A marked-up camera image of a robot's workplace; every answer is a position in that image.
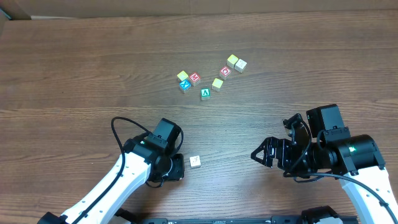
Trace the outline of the violin drawing wooden block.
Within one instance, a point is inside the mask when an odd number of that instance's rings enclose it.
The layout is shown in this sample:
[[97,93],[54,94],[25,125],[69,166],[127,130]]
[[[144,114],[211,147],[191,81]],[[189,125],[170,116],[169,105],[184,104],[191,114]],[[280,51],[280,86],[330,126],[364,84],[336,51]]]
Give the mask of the violin drawing wooden block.
[[191,168],[197,168],[201,166],[200,156],[192,156],[190,157],[190,166]]

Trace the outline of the green letter wooden block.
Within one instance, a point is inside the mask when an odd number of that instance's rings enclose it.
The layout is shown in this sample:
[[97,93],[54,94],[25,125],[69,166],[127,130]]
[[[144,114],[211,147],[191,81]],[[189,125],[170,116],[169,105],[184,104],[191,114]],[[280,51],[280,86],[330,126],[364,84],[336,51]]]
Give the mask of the green letter wooden block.
[[209,100],[211,98],[211,93],[209,88],[201,89],[201,100]]

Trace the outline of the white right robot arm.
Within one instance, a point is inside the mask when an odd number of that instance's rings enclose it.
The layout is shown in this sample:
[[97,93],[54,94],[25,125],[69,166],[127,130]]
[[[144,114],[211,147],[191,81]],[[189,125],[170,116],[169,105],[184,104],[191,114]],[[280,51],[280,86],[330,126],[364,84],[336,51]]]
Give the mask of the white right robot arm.
[[376,142],[366,134],[352,136],[336,105],[315,108],[303,118],[283,120],[288,137],[265,138],[251,159],[272,167],[297,183],[325,177],[340,181],[362,223],[397,223],[397,202],[386,162]]

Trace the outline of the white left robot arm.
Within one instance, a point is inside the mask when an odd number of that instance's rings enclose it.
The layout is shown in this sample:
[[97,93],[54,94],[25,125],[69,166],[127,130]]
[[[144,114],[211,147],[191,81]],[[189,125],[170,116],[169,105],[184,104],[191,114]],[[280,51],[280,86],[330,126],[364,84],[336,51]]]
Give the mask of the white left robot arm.
[[140,186],[153,182],[159,188],[183,179],[183,155],[170,146],[165,140],[128,139],[115,165],[86,196],[60,216],[47,212],[39,223],[109,223]]

